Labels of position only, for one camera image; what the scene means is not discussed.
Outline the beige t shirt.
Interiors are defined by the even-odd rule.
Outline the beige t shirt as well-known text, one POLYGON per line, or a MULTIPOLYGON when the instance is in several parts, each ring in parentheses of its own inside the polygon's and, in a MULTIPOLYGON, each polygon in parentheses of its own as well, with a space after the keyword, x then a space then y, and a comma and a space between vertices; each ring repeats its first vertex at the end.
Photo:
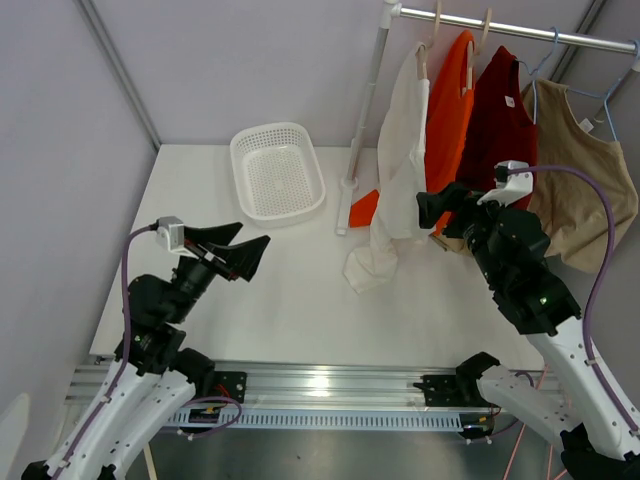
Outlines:
MULTIPOLYGON (((565 86, 537 81, 537 164, 572 167, 595 180, 609 199, 615 237, 621 239, 639 211, 621 145, 586 133, 576 120, 565 86)), ((520 91, 532 119, 533 91, 520 91)), ((518 208, 535 213, 551 239, 548 255, 568 266, 593 273, 603 260, 607 219, 601 200, 584 181, 567 173, 539 173, 534 192, 518 208)))

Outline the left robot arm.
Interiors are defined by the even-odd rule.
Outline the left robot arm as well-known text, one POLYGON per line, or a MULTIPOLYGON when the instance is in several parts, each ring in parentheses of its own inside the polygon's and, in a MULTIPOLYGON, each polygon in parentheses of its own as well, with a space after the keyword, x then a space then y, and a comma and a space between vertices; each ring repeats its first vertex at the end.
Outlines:
POLYGON ((183 323, 214 279, 255 276, 271 239, 235 243, 240 222, 209 228, 161 217, 131 232, 153 233, 178 256, 170 279, 145 274, 129 279, 129 254, 121 257, 123 335, 98 392, 80 423, 48 459, 29 464, 25 479, 123 479, 131 464, 183 407, 239 400, 216 392, 216 365, 183 347, 183 323))

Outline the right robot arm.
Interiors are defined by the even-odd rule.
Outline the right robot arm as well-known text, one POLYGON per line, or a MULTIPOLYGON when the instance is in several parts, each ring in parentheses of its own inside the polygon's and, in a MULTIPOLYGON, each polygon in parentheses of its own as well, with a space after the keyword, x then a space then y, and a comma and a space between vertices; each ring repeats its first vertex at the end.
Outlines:
POLYGON ((621 390, 606 366, 588 357, 586 316, 544 258, 550 240, 532 212, 502 206, 458 183, 416 196, 421 228, 446 213, 449 231, 464 241, 499 312, 544 357, 569 394, 570 407, 518 378, 480 352, 456 369, 455 392, 466 404, 502 407, 560 453, 575 479, 636 479, 639 435, 610 395, 621 390))

